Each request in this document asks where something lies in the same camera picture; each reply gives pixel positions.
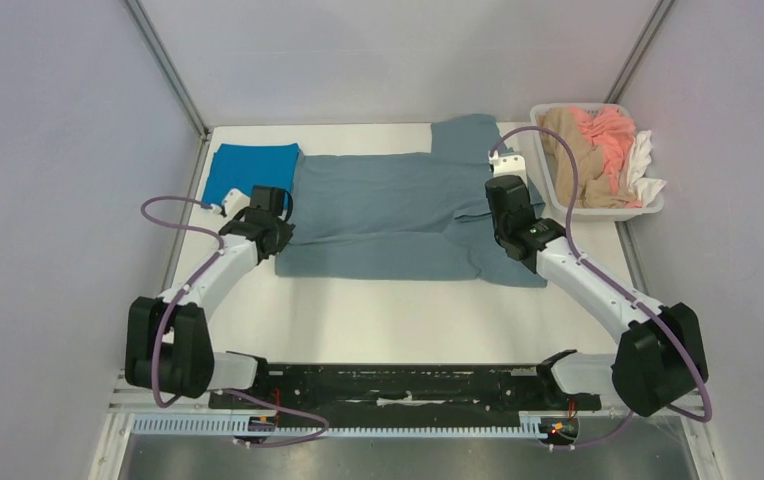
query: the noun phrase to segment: white cloth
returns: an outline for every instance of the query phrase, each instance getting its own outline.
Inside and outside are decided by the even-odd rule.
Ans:
[[[650,142],[651,135],[652,132],[650,130],[638,132],[635,136],[635,142],[633,142],[632,148],[629,150],[629,157],[625,167],[626,186],[641,201],[642,207],[650,205],[653,199],[656,198],[656,195],[668,183],[665,180],[646,178],[644,176],[647,166],[653,161],[650,158],[650,151],[653,150],[653,144]]]

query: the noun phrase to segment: gray floor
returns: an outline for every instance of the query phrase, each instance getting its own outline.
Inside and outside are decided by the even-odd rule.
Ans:
[[[614,420],[583,418],[582,439]],[[696,479],[680,421],[636,419],[613,441],[549,453],[523,439],[321,439],[247,450],[220,437],[133,436],[121,479]]]

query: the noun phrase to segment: electrical wire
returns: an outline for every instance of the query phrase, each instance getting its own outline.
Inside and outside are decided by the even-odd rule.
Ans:
[[[281,405],[275,405],[270,402],[265,402],[264,400],[255,398],[248,393],[242,392],[240,390],[235,390],[233,388],[226,389],[225,391],[226,393],[230,395],[233,395],[242,400],[246,400],[248,402],[254,403],[258,406],[268,408],[271,410],[276,410],[279,413],[285,413],[288,415],[294,415],[297,417],[303,417],[309,420],[314,420],[315,422],[319,422],[322,425],[320,430],[314,433],[309,433],[308,435],[303,435],[302,437],[292,438],[290,440],[284,440],[282,442],[275,442],[275,443],[249,443],[247,444],[249,448],[277,448],[277,447],[287,447],[290,445],[296,445],[298,443],[304,443],[310,440],[314,440],[315,438],[323,435],[329,430],[329,420],[326,420],[320,415],[315,415],[313,413],[303,412],[301,410],[294,410],[293,408],[283,407]]]
[[[293,210],[293,199],[291,199],[290,197],[288,198],[289,198],[288,217],[290,217],[291,210]],[[199,201],[194,198],[181,197],[177,195],[162,195],[159,197],[150,198],[149,200],[144,202],[143,205],[141,205],[141,215],[143,215],[144,218],[146,218],[150,222],[156,225],[160,225],[162,227],[172,228],[176,230],[183,230],[188,232],[203,233],[211,237],[214,237],[217,240],[217,250],[210,257],[208,257],[208,259],[199,268],[197,268],[194,271],[194,273],[191,274],[190,277],[188,277],[188,280],[185,282],[185,284],[182,285],[181,288],[179,288],[179,290],[176,292],[176,294],[167,304],[167,307],[164,309],[164,314],[161,316],[161,320],[158,323],[158,331],[155,334],[155,341],[152,347],[152,364],[150,365],[150,387],[152,389],[152,397],[153,399],[155,399],[155,404],[158,405],[160,408],[167,408],[170,405],[173,405],[176,402],[176,400],[178,400],[180,397],[180,395],[177,394],[177,395],[174,395],[170,400],[164,401],[161,398],[161,390],[159,388],[158,362],[160,360],[160,353],[161,353],[161,339],[164,336],[164,331],[167,329],[167,323],[170,321],[170,316],[173,313],[173,310],[179,304],[179,301],[182,299],[182,297],[184,297],[185,294],[190,290],[191,285],[196,283],[197,279],[199,279],[199,277],[201,277],[214,264],[214,262],[216,262],[217,259],[223,255],[224,253],[223,249],[226,246],[226,243],[223,241],[223,237],[221,237],[220,234],[217,232],[208,230],[207,228],[192,227],[190,225],[167,222],[159,218],[153,217],[152,215],[149,214],[149,212],[147,212],[147,207],[149,207],[155,202],[160,202],[164,200],[177,200],[180,202],[186,202],[186,203],[192,203],[194,205],[199,205],[200,207],[203,207],[203,208],[210,208],[211,206],[208,203]],[[227,389],[226,391],[235,397],[242,398],[248,402],[255,403],[262,407],[273,409],[273,410],[276,410],[277,412],[282,412],[289,415],[296,415],[298,417],[308,418],[308,419],[320,422],[323,425],[323,428],[320,429],[319,431],[309,435],[305,435],[303,437],[293,438],[291,440],[286,440],[284,442],[251,444],[250,447],[252,448],[274,448],[274,447],[286,447],[288,445],[296,445],[298,443],[303,443],[309,440],[313,440],[319,437],[320,435],[323,435],[323,433],[329,430],[329,421],[319,415],[303,412],[300,410],[294,410],[292,408],[287,408],[280,405],[274,405],[272,403],[265,402],[264,400],[259,400],[253,397],[252,395],[248,393],[244,393],[240,390]],[[278,393],[279,391],[277,390],[276,392],[277,392],[276,401],[277,403],[279,403],[279,397],[280,397]]]
[[[662,333],[665,334],[665,337],[673,344],[674,348],[676,349],[682,361],[685,362],[685,366],[688,368],[688,371],[691,374],[691,377],[694,380],[694,383],[697,385],[697,390],[700,392],[700,398],[703,401],[703,415],[702,416],[696,415],[694,413],[691,413],[689,411],[686,411],[674,405],[668,405],[668,408],[692,420],[696,420],[698,422],[703,422],[703,423],[709,422],[710,420],[712,420],[712,402],[711,402],[711,399],[709,398],[709,391],[706,389],[706,385],[703,382],[703,377],[700,375],[700,371],[697,369],[697,366],[694,364],[694,361],[691,359],[691,355],[682,345],[682,342],[679,341],[676,334],[667,326],[667,324],[665,324],[665,322],[661,318],[659,318],[659,315],[657,315],[652,308],[648,307],[643,302],[639,301],[638,298],[632,294],[632,292],[625,289],[623,286],[621,286],[621,284],[613,280],[608,274],[606,274],[605,272],[597,268],[596,265],[588,261],[588,259],[583,258],[582,253],[577,248],[576,243],[573,240],[573,235],[571,232],[571,219],[572,219],[573,209],[576,205],[576,198],[579,193],[579,167],[576,164],[576,157],[573,156],[573,151],[571,150],[567,142],[565,142],[565,140],[561,137],[561,135],[559,135],[558,133],[548,128],[544,128],[537,125],[529,125],[525,127],[515,128],[511,130],[510,132],[506,133],[505,135],[503,135],[502,138],[500,138],[500,140],[496,144],[494,144],[494,146],[491,148],[488,155],[493,156],[494,153],[497,152],[497,150],[501,146],[504,146],[504,143],[506,140],[508,140],[509,138],[511,138],[512,136],[520,132],[546,133],[547,135],[550,135],[551,137],[555,138],[559,142],[559,144],[561,144],[562,148],[564,148],[565,151],[567,152],[568,158],[570,159],[571,170],[573,170],[573,192],[571,192],[570,203],[568,204],[567,214],[565,215],[565,237],[567,238],[568,246],[570,247],[571,253],[580,264],[585,265],[585,267],[588,268],[589,271],[591,271],[596,276],[600,277],[615,291],[623,295],[623,297],[626,298],[627,301],[634,304],[636,308],[641,310],[645,315],[649,316],[650,319],[653,320],[653,323],[655,323],[656,326],[659,327],[660,330],[662,330]],[[627,416],[623,419],[623,421],[618,425],[618,427],[615,430],[613,430],[611,433],[609,433],[608,435],[602,438],[598,438],[596,440],[591,440],[588,442],[583,442],[578,445],[575,445],[574,449],[584,448],[584,447],[593,447],[611,438],[614,438],[617,434],[622,432],[627,425],[629,425],[629,421],[632,419],[632,416],[633,416],[633,413],[630,411],[629,414],[627,414]],[[566,446],[566,448],[561,448],[560,446],[556,446],[554,448],[559,448],[563,450],[571,449],[570,446]]]

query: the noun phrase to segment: pink cloth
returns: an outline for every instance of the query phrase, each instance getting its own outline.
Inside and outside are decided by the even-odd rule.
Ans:
[[[621,115],[615,106],[605,106],[597,116],[578,107],[568,107],[582,135],[603,152],[603,173],[609,177],[612,195],[620,188],[620,175],[632,142],[635,141],[635,122]]]

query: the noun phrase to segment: clothes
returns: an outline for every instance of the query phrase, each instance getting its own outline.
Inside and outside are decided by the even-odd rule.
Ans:
[[[621,169],[635,141],[635,122],[612,105],[603,107],[596,116],[578,107],[568,107],[568,110],[586,140],[602,148],[603,173],[608,175],[612,194],[617,194]]]
[[[290,192],[301,155],[296,143],[262,147],[224,143],[214,153],[202,201],[220,205],[232,188],[249,197],[255,185],[279,187]]]
[[[545,286],[494,241],[485,182],[499,138],[493,117],[469,115],[433,124],[429,153],[300,159],[276,274]]]
[[[635,136],[635,142],[629,150],[626,167],[622,173],[622,184],[635,193],[638,198],[627,207],[646,207],[656,198],[656,195],[665,188],[667,182],[657,178],[646,178],[644,172],[653,161],[650,152],[653,144],[650,142],[652,132],[644,130]]]
[[[594,146],[582,134],[576,118],[570,109],[560,107],[551,109],[546,115],[538,117],[538,125],[558,133],[570,146],[579,168],[579,191],[577,207],[583,208],[623,208],[635,200],[635,195],[626,188],[619,188],[612,194],[610,178],[603,173],[604,160],[602,147]],[[541,134],[544,152],[556,159],[555,180],[556,198],[567,206],[573,193],[573,169],[565,149],[550,135]]]

